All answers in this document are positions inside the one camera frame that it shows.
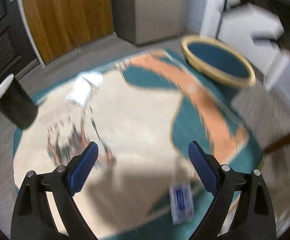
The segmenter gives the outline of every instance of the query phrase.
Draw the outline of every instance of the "dark door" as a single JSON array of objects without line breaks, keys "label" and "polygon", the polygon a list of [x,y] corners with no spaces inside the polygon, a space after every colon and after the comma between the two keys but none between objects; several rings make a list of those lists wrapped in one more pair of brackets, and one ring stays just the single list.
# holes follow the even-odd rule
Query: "dark door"
[{"label": "dark door", "polygon": [[0,83],[36,59],[19,13],[17,0],[0,0]]}]

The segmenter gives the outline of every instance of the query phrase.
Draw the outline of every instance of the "metal screw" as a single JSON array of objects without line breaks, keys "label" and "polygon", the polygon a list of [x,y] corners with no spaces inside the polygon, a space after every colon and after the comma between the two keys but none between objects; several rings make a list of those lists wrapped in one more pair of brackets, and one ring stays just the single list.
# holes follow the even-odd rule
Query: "metal screw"
[{"label": "metal screw", "polygon": [[228,165],[226,165],[226,164],[225,165],[222,165],[222,170],[223,171],[230,171],[230,169],[231,168]]},{"label": "metal screw", "polygon": [[261,172],[260,172],[259,170],[253,170],[253,172],[254,172],[254,174],[255,174],[256,176],[260,176],[260,175],[261,175]]},{"label": "metal screw", "polygon": [[64,165],[60,165],[56,168],[57,172],[63,172],[65,170],[65,166]]},{"label": "metal screw", "polygon": [[27,177],[31,177],[31,176],[33,176],[33,175],[34,175],[34,171],[29,171],[29,172],[27,172],[27,174],[26,174]]}]

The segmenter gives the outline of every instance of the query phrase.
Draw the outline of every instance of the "door frame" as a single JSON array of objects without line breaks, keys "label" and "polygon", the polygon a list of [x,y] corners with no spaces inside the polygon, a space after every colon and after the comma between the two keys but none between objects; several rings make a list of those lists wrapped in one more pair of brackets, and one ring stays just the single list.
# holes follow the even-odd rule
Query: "door frame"
[{"label": "door frame", "polygon": [[29,29],[29,26],[28,26],[28,23],[27,23],[25,11],[24,11],[23,0],[17,0],[17,5],[18,5],[20,17],[22,19],[25,31],[26,31],[27,36],[28,36],[29,41],[30,41],[30,44],[32,45],[32,48],[33,48],[33,50],[34,50],[34,52],[35,52],[35,54],[37,56],[37,59],[38,59],[39,63],[41,64],[42,68],[44,69],[45,68],[45,63],[44,63],[43,59],[41,58],[41,56],[39,54],[39,51],[38,51],[38,49],[36,47],[34,39],[32,38],[32,34],[30,32],[30,29]]}]

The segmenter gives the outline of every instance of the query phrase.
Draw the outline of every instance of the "blue gripper pad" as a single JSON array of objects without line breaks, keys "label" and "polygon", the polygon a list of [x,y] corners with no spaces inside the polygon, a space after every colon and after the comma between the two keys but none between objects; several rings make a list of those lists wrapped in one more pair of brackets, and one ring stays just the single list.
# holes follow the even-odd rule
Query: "blue gripper pad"
[{"label": "blue gripper pad", "polygon": [[205,190],[212,193],[213,196],[218,192],[217,186],[217,176],[212,170],[209,163],[204,158],[204,154],[201,150],[195,145],[194,142],[191,142],[188,146],[188,155],[189,159],[192,162],[199,178],[201,179]]},{"label": "blue gripper pad", "polygon": [[98,146],[93,143],[84,150],[84,156],[69,177],[69,193],[73,196],[80,192],[98,157]]}]

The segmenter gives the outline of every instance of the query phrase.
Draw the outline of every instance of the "orange stripe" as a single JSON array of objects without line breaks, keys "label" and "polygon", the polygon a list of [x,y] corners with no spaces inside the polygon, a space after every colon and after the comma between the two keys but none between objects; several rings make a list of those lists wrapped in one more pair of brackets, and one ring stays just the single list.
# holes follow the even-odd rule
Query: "orange stripe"
[{"label": "orange stripe", "polygon": [[188,95],[192,104],[199,112],[210,139],[211,151],[219,163],[225,163],[237,152],[242,141],[246,140],[247,132],[239,125],[236,135],[231,136],[226,121],[213,98],[204,87],[191,75],[183,70],[161,61],[151,54],[131,58],[131,64],[151,70],[179,87]]}]

